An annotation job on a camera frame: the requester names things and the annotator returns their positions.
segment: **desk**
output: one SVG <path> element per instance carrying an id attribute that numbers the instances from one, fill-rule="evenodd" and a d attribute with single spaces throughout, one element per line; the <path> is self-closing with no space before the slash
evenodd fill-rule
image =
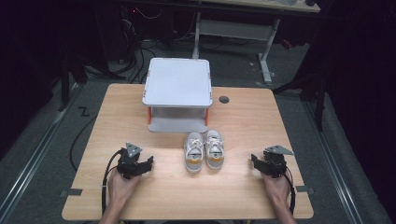
<path id="1" fill-rule="evenodd" d="M 312 7 L 309 7 L 305 3 L 305 0 L 297 0 L 296 3 L 292 6 L 281 4 L 275 0 L 203 0 L 203 2 L 237 5 L 241 7 L 263 7 L 275 10 L 289 10 L 305 13 L 320 12 L 320 8 L 318 7 L 318 5 L 314 4 Z M 266 60 L 272 43 L 274 41 L 279 23 L 279 18 L 275 19 L 273 25 L 254 25 L 227 21 L 201 20 L 201 13 L 198 13 L 195 25 L 195 43 L 194 50 L 192 52 L 192 58 L 199 58 L 200 35 L 218 35 L 233 38 L 245 38 L 266 41 L 266 44 L 263 46 L 263 52 L 259 54 L 259 61 L 262 68 L 262 76 L 264 78 L 264 82 L 266 84 L 272 84 L 272 73 L 268 69 L 268 64 Z"/>
<path id="2" fill-rule="evenodd" d="M 144 86 L 109 86 L 63 210 L 67 220 L 95 220 L 102 216 L 101 185 L 111 156 L 126 141 L 143 148 L 140 160 L 154 156 L 153 170 L 143 175 L 122 219 L 263 219 L 274 218 L 259 171 L 250 154 L 280 144 L 292 149 L 274 95 L 266 89 L 213 87 L 208 128 L 224 139 L 225 162 L 219 171 L 185 168 L 184 133 L 151 133 Z M 223 104 L 220 96 L 228 96 Z M 295 186 L 303 186 L 297 162 L 285 156 Z M 310 218 L 313 209 L 306 192 L 297 192 L 296 218 Z"/>

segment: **white sneaker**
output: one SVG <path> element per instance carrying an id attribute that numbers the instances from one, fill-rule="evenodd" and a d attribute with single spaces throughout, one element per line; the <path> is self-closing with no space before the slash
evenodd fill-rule
<path id="1" fill-rule="evenodd" d="M 191 173 L 197 173 L 202 168 L 204 159 L 204 141 L 200 133 L 189 133 L 184 141 L 186 168 Z"/>
<path id="2" fill-rule="evenodd" d="M 210 169 L 218 170 L 224 163 L 224 147 L 220 133 L 208 130 L 205 133 L 206 161 Z"/>

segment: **human hand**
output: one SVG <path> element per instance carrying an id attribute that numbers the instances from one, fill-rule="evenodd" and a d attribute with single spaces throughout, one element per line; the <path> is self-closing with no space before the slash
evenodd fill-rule
<path id="1" fill-rule="evenodd" d="M 117 169 L 114 169 L 107 181 L 110 202 L 125 203 L 134 193 L 141 177 L 142 175 L 137 175 L 133 176 L 132 179 L 125 179 Z"/>
<path id="2" fill-rule="evenodd" d="M 141 177 L 142 175 L 137 175 L 132 179 L 125 179 L 117 169 L 111 172 L 110 178 L 107 181 L 110 203 L 99 222 L 100 224 L 119 223 L 123 206 L 134 193 L 134 189 Z"/>
<path id="3" fill-rule="evenodd" d="M 290 185 L 285 176 L 272 178 L 270 175 L 262 174 L 265 190 L 272 203 L 286 203 L 290 195 Z"/>
<path id="4" fill-rule="evenodd" d="M 288 197 L 290 195 L 290 184 L 285 176 L 272 178 L 270 175 L 262 173 L 265 190 L 274 207 L 279 224 L 297 223 L 288 207 Z"/>

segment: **forearm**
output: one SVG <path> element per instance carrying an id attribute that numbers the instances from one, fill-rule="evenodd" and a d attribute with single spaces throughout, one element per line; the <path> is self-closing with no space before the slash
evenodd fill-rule
<path id="1" fill-rule="evenodd" d="M 273 201 L 274 211 L 279 224 L 295 224 L 297 223 L 285 202 Z"/>
<path id="2" fill-rule="evenodd" d="M 103 214 L 100 224 L 118 224 L 120 223 L 120 214 L 125 202 L 110 202 Z"/>

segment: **gray floor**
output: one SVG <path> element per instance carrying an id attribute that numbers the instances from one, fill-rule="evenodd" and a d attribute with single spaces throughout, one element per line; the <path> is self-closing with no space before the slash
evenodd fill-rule
<path id="1" fill-rule="evenodd" d="M 190 58 L 192 54 L 191 45 L 186 43 L 183 43 L 183 46 L 179 44 L 169 47 L 147 42 L 144 46 L 155 46 L 150 50 L 158 57 Z M 263 82 L 257 59 L 257 53 L 262 46 L 260 42 L 249 42 L 242 48 L 235 44 L 220 47 L 203 44 L 200 58 L 210 62 L 212 85 L 273 89 L 293 79 L 309 48 L 309 45 L 305 45 L 287 50 L 282 46 L 273 45 L 267 61 L 275 76 L 273 84 L 267 85 Z M 145 71 L 153 55 L 146 50 L 143 52 L 145 55 L 143 71 Z M 113 69 L 121 66 L 111 63 Z M 63 192 L 70 188 L 75 175 L 69 160 L 70 150 L 73 150 L 71 158 L 73 163 L 78 165 L 94 124 L 90 121 L 94 121 L 106 88 L 113 82 L 125 81 L 90 76 L 87 84 L 74 88 L 74 100 L 62 113 L 58 111 L 61 106 L 60 85 L 54 88 L 54 97 L 36 113 L 19 140 L 0 162 L 0 199 L 2 202 L 14 202 L 2 203 L 1 211 L 7 213 L 0 215 L 2 218 L 0 220 L 4 223 L 72 223 L 62 218 L 66 200 Z M 298 222 L 391 223 L 345 138 L 330 99 L 326 98 L 323 115 L 324 131 L 319 133 L 310 115 L 312 104 L 301 102 L 297 93 L 298 90 L 279 94 L 276 96 L 276 102 L 296 153 L 304 182 L 310 188 L 309 197 L 315 211 L 312 218 Z M 48 136 L 46 131 L 49 127 L 53 127 L 51 124 L 54 121 L 59 121 L 55 122 L 59 126 L 55 125 L 57 128 L 54 130 L 54 135 Z M 49 143 L 40 144 L 45 136 L 50 140 Z M 339 179 L 334 178 L 334 169 L 329 168 L 329 155 L 324 148 L 331 151 L 336 168 L 342 176 L 341 180 L 347 186 L 346 192 L 350 194 L 356 206 L 358 212 L 356 216 L 348 213 L 348 206 L 340 199 L 340 195 L 345 191 L 337 187 Z M 19 183 L 21 175 L 26 173 L 23 170 L 26 164 L 32 164 L 29 160 L 35 157 L 42 159 L 28 167 L 33 169 L 29 169 L 30 173 L 25 179 L 26 188 L 13 190 L 14 184 Z M 12 190 L 18 193 L 12 194 L 11 196 L 15 198 L 10 200 L 7 196 Z M 255 223 L 274 222 L 274 220 L 258 220 Z"/>

